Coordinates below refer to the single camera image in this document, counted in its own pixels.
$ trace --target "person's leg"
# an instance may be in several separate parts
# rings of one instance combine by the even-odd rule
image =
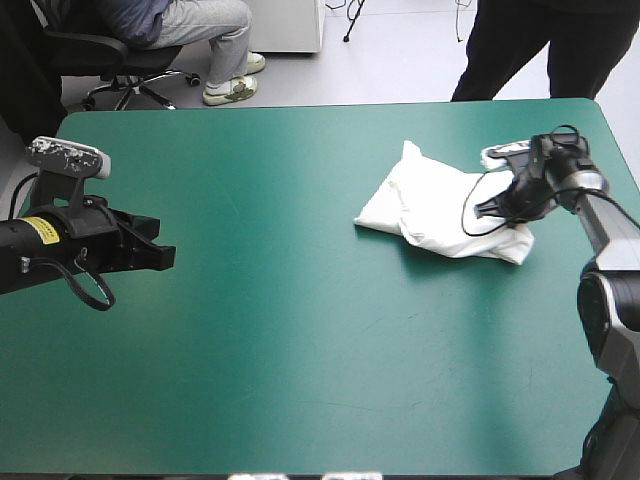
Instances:
[[[640,10],[560,15],[549,46],[551,96],[593,99],[629,50],[638,30]]]
[[[528,0],[478,0],[467,69],[452,101],[492,99],[549,41],[549,11]]]
[[[54,136],[67,114],[46,42],[31,2],[0,2],[0,117],[25,145]]]
[[[217,86],[247,72],[251,11],[241,0],[173,0],[162,15],[162,30],[147,48],[211,44],[208,84]]]

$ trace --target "chair base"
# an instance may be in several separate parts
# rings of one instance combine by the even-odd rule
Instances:
[[[200,76],[197,73],[183,72],[182,70],[166,70],[162,73],[147,75],[145,77],[138,77],[135,75],[123,75],[120,78],[114,77],[110,84],[100,85],[87,93],[87,96],[82,99],[82,106],[85,110],[94,110],[96,106],[95,95],[102,92],[122,92],[118,103],[116,103],[114,110],[124,110],[129,105],[129,102],[133,95],[145,95],[154,102],[158,103],[167,110],[175,110],[176,107],[171,100],[163,97],[157,92],[151,90],[148,85],[162,80],[163,78],[184,76],[187,84],[191,87],[200,85]]]

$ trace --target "person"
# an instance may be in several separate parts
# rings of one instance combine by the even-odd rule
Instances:
[[[245,100],[258,88],[252,74],[265,67],[249,51],[251,11],[242,0],[95,0],[102,19],[127,45],[158,49],[209,40],[207,105]]]
[[[50,58],[31,2],[0,1],[0,117],[25,145],[39,135],[54,136],[67,115],[62,79]]]
[[[639,18],[639,0],[478,0],[452,101],[492,99],[547,43],[551,97],[593,99]]]

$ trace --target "chair wheel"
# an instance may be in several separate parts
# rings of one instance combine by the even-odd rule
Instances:
[[[84,108],[85,112],[90,112],[96,109],[96,99],[93,97],[83,98],[80,101],[80,105]]]
[[[187,81],[190,87],[197,87],[198,85],[200,85],[200,75],[198,75],[197,73],[187,75],[185,77],[185,80]]]

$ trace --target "tripod leg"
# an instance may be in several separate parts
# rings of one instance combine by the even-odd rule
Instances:
[[[365,0],[356,0],[356,1],[358,2],[358,10],[356,11],[356,16],[353,17],[353,20],[351,20],[349,31],[342,39],[342,41],[345,43],[349,41],[349,35],[351,35],[351,30],[353,30],[353,26],[356,24],[356,20],[358,20],[358,17],[360,16],[360,11],[362,10],[362,7],[364,6],[364,2],[365,2]]]

